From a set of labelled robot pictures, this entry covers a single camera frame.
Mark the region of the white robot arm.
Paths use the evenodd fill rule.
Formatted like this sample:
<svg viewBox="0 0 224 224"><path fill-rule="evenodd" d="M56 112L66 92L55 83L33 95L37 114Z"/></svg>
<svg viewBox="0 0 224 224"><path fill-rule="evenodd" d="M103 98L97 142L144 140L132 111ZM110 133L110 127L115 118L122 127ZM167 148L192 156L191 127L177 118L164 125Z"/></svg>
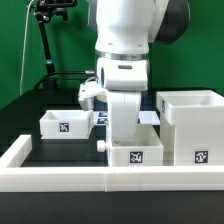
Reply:
<svg viewBox="0 0 224 224"><path fill-rule="evenodd" d="M141 93L148 89L149 45L172 44L187 30L188 0L87 0L97 32L97 85L108 107L112 139L136 131Z"/></svg>

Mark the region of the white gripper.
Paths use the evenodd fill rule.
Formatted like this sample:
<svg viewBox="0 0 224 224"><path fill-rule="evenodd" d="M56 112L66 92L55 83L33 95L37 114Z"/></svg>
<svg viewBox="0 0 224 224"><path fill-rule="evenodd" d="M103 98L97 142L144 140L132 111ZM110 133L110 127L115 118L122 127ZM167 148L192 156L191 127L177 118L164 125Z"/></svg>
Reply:
<svg viewBox="0 0 224 224"><path fill-rule="evenodd" d="M141 104L140 92L107 91L108 128L112 139L134 136Z"/></svg>

